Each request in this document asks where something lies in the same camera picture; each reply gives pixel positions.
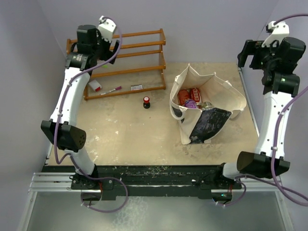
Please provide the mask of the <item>clear bottle green cap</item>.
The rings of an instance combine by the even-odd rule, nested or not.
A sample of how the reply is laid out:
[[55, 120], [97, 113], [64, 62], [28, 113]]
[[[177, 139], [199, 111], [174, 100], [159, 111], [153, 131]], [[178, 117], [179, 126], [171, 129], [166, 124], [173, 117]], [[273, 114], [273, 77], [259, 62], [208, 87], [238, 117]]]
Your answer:
[[213, 106], [213, 104], [212, 104], [211, 102], [199, 103], [198, 106], [199, 106], [199, 108], [200, 108], [202, 111], [210, 110], [210, 109], [214, 108], [214, 106]]

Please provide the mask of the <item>cream canvas tote bag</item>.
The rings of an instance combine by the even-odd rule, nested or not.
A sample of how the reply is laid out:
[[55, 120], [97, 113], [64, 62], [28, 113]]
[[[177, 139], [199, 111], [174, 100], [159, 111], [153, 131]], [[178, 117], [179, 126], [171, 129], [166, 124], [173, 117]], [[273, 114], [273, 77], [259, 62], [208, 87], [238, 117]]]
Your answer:
[[[211, 102], [214, 108], [202, 111], [179, 105], [181, 89], [198, 88], [203, 102]], [[191, 65], [175, 77], [170, 92], [170, 113], [178, 121], [181, 143], [207, 143], [218, 135], [231, 115], [241, 113], [247, 105], [246, 98], [229, 81], [217, 77], [216, 73], [200, 75]]]

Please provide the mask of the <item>red cola can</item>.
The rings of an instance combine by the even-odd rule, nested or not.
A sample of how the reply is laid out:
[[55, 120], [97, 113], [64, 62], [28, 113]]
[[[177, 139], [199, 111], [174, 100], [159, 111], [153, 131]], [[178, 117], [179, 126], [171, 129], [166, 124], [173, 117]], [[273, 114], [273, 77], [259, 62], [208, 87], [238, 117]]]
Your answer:
[[185, 102], [191, 99], [190, 92], [187, 89], [181, 89], [178, 92], [179, 105], [184, 106]]

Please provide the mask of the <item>purple soda can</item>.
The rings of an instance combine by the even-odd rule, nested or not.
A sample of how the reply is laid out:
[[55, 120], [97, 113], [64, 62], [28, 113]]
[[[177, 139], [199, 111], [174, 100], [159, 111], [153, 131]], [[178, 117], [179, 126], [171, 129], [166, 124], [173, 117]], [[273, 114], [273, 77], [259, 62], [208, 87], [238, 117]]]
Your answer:
[[188, 99], [184, 103], [184, 106], [187, 107], [187, 108], [191, 108], [191, 109], [197, 109], [198, 108], [196, 102], [193, 99]]

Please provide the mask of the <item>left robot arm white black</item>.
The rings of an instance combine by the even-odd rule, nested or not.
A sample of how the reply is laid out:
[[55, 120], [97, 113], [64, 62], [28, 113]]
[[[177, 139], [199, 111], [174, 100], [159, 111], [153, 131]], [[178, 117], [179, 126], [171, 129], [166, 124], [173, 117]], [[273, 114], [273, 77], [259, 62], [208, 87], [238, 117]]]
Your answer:
[[77, 113], [94, 69], [102, 64], [115, 62], [122, 40], [110, 49], [116, 25], [110, 22], [98, 26], [81, 25], [77, 29], [77, 42], [66, 57], [64, 83], [57, 105], [49, 120], [43, 120], [41, 130], [54, 146], [55, 161], [60, 164], [57, 151], [64, 150], [75, 166], [76, 173], [83, 175], [82, 183], [89, 189], [99, 184], [94, 174], [95, 164], [86, 149], [86, 132], [77, 127]]

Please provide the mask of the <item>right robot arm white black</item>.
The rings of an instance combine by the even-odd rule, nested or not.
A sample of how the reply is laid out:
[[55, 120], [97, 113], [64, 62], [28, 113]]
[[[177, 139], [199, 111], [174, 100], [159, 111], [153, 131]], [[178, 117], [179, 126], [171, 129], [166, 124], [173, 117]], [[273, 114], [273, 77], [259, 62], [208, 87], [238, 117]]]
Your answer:
[[289, 170], [290, 162], [284, 159], [284, 137], [291, 100], [297, 96], [300, 84], [299, 76], [293, 71], [305, 51], [305, 42], [293, 37], [274, 40], [268, 47], [261, 40], [245, 42], [237, 56], [238, 67], [244, 67], [251, 55], [249, 67], [263, 71], [263, 121], [255, 150], [242, 151], [236, 162], [225, 163], [222, 172], [214, 176], [217, 187], [226, 188], [231, 179], [240, 175], [271, 179], [272, 173], [278, 176]]

